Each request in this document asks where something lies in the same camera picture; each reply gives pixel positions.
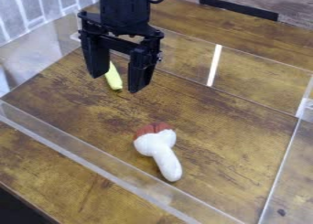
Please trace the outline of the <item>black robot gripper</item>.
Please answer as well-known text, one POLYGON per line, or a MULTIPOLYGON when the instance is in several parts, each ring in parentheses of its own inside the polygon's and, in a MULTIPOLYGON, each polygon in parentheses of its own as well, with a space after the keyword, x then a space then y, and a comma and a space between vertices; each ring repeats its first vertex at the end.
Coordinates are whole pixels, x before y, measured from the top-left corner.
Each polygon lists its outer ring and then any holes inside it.
POLYGON ((79 39, 94 79, 109 72, 110 50, 130 54, 129 91, 150 85, 164 32, 150 25, 150 5, 164 0, 99 0, 99 12, 81 11, 79 39))

